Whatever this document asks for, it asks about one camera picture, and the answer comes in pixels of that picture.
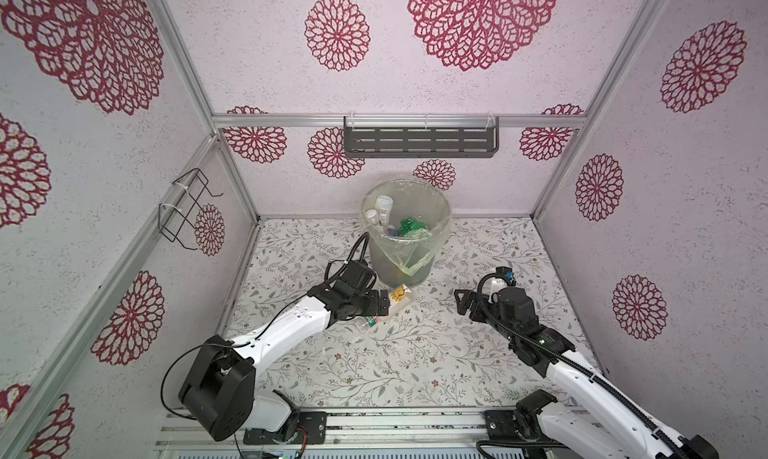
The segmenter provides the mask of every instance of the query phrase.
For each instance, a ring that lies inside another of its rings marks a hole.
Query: transparent trash bag
[[[365,213],[376,208],[376,198],[393,199],[389,224],[399,228],[401,221],[415,218],[426,224],[402,237],[392,237],[386,228],[365,220]],[[372,188],[362,200],[360,217],[371,235],[373,270],[384,284],[415,285],[429,274],[435,254],[448,240],[451,231],[451,205],[440,189],[415,178],[396,178]]]

